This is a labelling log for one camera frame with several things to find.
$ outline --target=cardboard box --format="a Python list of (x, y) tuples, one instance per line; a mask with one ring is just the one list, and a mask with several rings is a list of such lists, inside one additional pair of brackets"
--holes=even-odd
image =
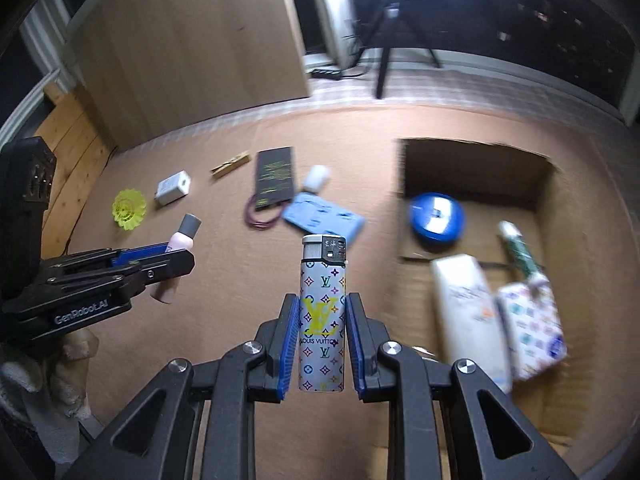
[[(533, 380), (516, 383), (512, 398), (550, 442), (566, 448), (588, 412), (597, 352), (590, 252), (570, 182), (544, 156), (500, 144), (403, 139), (400, 158), (395, 303), (402, 311), (390, 324), (392, 337), (442, 356), (429, 261), (471, 254), (495, 292), (519, 280), (497, 235), (500, 220), (514, 222), (551, 280), (568, 356)], [(424, 248), (408, 222), (409, 200), (424, 192), (453, 196), (466, 214), (463, 237), (437, 254)]]

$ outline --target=blue lid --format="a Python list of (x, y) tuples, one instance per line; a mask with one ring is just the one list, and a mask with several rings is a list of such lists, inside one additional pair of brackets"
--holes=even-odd
[(429, 242), (449, 244), (460, 238), (465, 226), (462, 206), (452, 197), (424, 193), (411, 200), (411, 226)]

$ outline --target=gray bottle cap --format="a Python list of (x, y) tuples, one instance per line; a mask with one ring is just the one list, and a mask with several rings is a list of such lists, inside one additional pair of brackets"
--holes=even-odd
[(197, 216), (187, 213), (182, 219), (180, 227), (178, 227), (178, 232), (193, 240), (194, 236), (198, 232), (200, 224), (202, 224), (202, 220)]

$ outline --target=pink bottle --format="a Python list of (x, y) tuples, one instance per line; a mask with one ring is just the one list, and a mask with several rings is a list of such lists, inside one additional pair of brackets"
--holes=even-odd
[[(169, 240), (165, 253), (178, 251), (180, 249), (191, 250), (193, 247), (193, 237), (198, 232), (201, 223), (202, 221), (199, 218), (187, 213), (182, 219), (180, 227), (178, 227), (178, 230)], [(173, 303), (175, 291), (179, 283), (180, 277), (156, 283), (151, 290), (151, 297), (162, 303)]]

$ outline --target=lighter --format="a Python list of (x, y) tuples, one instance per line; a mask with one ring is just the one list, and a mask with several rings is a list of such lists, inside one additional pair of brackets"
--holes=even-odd
[(345, 239), (302, 238), (300, 265), (300, 389), (344, 389)]

